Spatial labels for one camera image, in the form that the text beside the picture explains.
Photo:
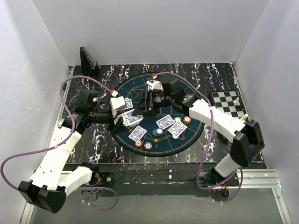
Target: black stand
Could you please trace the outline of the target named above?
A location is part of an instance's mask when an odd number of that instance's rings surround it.
[[[90,56],[86,47],[80,47],[80,59],[83,76],[96,77],[100,74],[98,63]]]

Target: playing card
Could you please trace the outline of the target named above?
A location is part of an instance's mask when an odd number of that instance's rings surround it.
[[[116,117],[116,118],[114,119],[114,124],[117,123],[117,121],[118,121],[119,118],[120,118],[120,117]]]
[[[122,113],[122,114],[118,115],[115,118],[114,123],[116,124],[119,117],[122,117],[123,118],[123,124],[125,126],[133,127],[133,126],[138,125],[140,123],[140,121],[143,120],[143,116],[142,115],[132,116],[132,112],[133,112],[133,110],[130,110],[130,111],[127,111],[125,113]]]
[[[133,130],[133,132],[129,135],[129,138],[133,141],[138,142],[146,133],[147,131],[140,127],[139,125]]]
[[[181,133],[183,133],[184,130],[186,130],[186,128],[186,125],[184,125],[181,121],[178,121],[173,126],[171,126],[168,131],[174,136],[179,136]]]
[[[129,98],[125,98],[125,102],[126,102],[126,105],[127,105],[127,107],[125,109],[133,108],[132,101]]]
[[[172,119],[172,117],[170,115],[167,115],[167,116],[161,118],[160,120],[158,120],[156,123],[159,126],[159,128],[165,129],[165,128],[173,125],[174,120]]]
[[[143,119],[142,115],[132,116],[133,111],[134,110],[131,110],[131,111],[128,111],[128,112],[124,113],[125,118],[128,122],[128,125],[132,125],[133,123],[135,124],[136,122],[140,122]]]

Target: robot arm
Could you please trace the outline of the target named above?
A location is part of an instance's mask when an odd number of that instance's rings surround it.
[[[210,110],[214,115],[214,129],[224,135],[231,143],[230,153],[211,171],[212,178],[220,182],[239,167],[248,167],[264,148],[259,124],[251,120],[246,123],[233,118],[214,106],[210,108],[203,99],[198,99],[189,108],[189,116],[205,124],[211,123]]]
[[[152,77],[147,84],[148,89],[144,90],[143,97],[133,115],[153,116],[158,113],[159,107],[171,105],[178,112],[210,125],[210,110],[212,110],[214,129],[232,143],[230,153],[204,177],[205,182],[219,183],[239,167],[248,167],[264,148],[261,129],[256,121],[251,120],[246,123],[213,106],[209,107],[200,96],[186,93],[180,86],[179,80],[173,76],[165,76],[160,82]]]
[[[99,110],[99,106],[102,104],[108,104],[108,106],[104,110]],[[76,103],[69,108],[75,119],[75,132],[63,145],[47,152],[29,181],[20,183],[18,190],[26,201],[52,213],[57,213],[62,208],[66,197],[82,184],[96,185],[100,180],[99,168],[92,164],[82,163],[68,175],[63,177],[60,175],[71,151],[85,129],[91,123],[110,124],[111,132],[115,132],[114,114],[123,109],[124,105],[123,97],[111,98],[110,103],[98,102],[97,91],[82,90]],[[63,114],[58,126],[54,136],[54,145],[70,134],[72,123],[67,113]]]

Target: chess piece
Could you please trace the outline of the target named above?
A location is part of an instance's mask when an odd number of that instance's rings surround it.
[[[248,118],[248,114],[245,114],[243,117],[241,117],[240,119],[243,121],[246,121],[246,119]]]
[[[238,104],[240,100],[240,97],[237,97],[237,99],[234,100],[234,104]]]

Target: black marble table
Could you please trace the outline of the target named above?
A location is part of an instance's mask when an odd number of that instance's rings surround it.
[[[102,65],[100,75],[96,78],[109,89],[114,89],[129,77],[143,72],[170,71],[177,73],[203,94],[210,91],[235,90],[239,92],[233,71],[228,63],[184,63],[184,64],[126,64]],[[82,75],[80,66],[76,66],[73,76]],[[108,99],[109,93],[93,82],[85,79],[71,81],[66,102],[70,104],[78,96],[81,89],[93,89],[100,92],[102,99]],[[209,126],[205,126],[198,140],[185,151],[166,157],[147,157],[137,155],[119,145],[107,131],[108,125],[91,125],[86,129],[81,140],[73,149],[68,163],[189,163],[200,162],[210,134]],[[230,151],[230,143],[220,143],[217,132],[213,133],[213,140],[206,155],[206,162],[218,162]]]

